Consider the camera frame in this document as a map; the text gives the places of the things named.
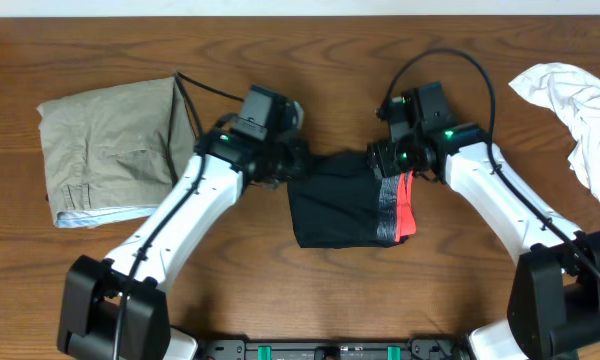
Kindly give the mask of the black leggings with red waistband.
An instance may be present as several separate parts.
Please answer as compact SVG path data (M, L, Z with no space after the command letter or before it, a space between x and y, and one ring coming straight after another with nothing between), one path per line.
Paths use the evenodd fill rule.
M302 248L389 248L417 232L413 175L378 179L358 152L322 156L288 184L293 231Z

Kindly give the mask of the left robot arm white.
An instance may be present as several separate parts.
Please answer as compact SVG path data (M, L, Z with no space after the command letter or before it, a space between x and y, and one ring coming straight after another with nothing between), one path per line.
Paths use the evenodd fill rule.
M79 257L66 274L58 350L74 359L193 359L167 297L202 238L243 195L306 175L301 105L252 86L237 114L202 133L186 170L156 211L104 259Z

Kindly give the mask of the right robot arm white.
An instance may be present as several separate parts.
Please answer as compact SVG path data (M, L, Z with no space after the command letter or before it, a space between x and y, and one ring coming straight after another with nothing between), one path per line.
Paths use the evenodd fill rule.
M389 137L368 156L379 178L430 171L504 244L515 277L504 320L471 331L459 359L575 359L600 342L600 231L586 234L511 168L490 135L459 123L440 83L385 99Z

